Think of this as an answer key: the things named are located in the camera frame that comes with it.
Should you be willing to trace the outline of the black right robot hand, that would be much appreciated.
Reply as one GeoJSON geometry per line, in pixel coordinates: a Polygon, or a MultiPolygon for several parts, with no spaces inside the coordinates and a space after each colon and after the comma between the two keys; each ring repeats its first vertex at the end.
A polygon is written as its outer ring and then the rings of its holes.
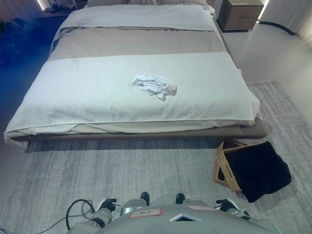
{"type": "Polygon", "coordinates": [[[237,209],[237,207],[231,202],[230,199],[220,199],[216,201],[216,210],[228,211],[229,209],[237,209]]]}

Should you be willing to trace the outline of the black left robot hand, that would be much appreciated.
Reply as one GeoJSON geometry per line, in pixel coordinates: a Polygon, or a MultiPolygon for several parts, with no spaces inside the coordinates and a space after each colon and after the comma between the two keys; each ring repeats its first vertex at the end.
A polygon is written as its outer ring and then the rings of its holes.
{"type": "Polygon", "coordinates": [[[116,209],[116,204],[115,204],[116,202],[117,202],[117,199],[115,198],[107,198],[101,203],[98,209],[100,210],[100,209],[106,208],[112,212],[116,209]]]}

